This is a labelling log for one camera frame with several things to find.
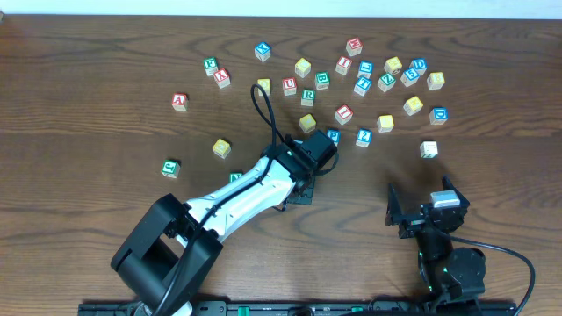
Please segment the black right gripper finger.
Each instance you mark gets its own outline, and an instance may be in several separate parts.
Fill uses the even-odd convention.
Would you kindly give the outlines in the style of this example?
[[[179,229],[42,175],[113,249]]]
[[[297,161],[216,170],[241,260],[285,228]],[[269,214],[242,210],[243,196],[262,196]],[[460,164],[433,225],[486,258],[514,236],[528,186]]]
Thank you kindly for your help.
[[[400,202],[396,190],[392,183],[388,184],[388,202],[385,214],[385,225],[395,226],[403,220],[403,213],[400,207]]]
[[[442,176],[442,186],[443,186],[443,190],[451,190],[457,195],[458,198],[461,197],[461,193],[453,185],[453,183],[447,176]]]

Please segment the green N wooden block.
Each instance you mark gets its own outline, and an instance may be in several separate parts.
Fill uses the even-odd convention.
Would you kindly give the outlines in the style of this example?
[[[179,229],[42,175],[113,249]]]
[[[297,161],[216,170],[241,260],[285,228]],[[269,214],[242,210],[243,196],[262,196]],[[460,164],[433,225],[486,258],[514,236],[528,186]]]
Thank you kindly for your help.
[[[243,176],[242,172],[233,172],[229,175],[229,182],[232,183]]]

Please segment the green R wooden block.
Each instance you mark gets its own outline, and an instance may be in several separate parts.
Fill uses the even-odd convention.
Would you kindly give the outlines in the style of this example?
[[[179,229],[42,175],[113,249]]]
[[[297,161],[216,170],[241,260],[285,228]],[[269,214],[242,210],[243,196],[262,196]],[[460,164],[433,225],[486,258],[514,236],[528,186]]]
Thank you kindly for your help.
[[[303,89],[300,104],[302,106],[312,107],[316,96],[315,90]]]

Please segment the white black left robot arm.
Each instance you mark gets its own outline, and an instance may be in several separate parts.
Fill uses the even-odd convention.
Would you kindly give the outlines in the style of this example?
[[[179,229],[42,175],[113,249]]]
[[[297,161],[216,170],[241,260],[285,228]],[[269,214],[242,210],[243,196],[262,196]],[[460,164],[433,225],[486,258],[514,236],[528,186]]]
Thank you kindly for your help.
[[[224,240],[259,213],[301,197],[337,153],[323,132],[268,146],[256,165],[206,196],[155,201],[111,260],[153,315],[190,315]]]

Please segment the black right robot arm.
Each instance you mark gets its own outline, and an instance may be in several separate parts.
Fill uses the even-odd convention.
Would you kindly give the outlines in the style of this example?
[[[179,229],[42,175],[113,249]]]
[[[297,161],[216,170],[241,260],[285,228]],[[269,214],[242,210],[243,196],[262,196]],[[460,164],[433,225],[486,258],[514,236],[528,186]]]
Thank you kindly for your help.
[[[414,238],[418,268],[436,305],[475,299],[485,291],[486,257],[476,248],[454,248],[451,233],[464,224],[470,202],[442,178],[443,189],[430,194],[419,210],[404,213],[397,191],[388,185],[385,224],[397,226],[401,239]]]

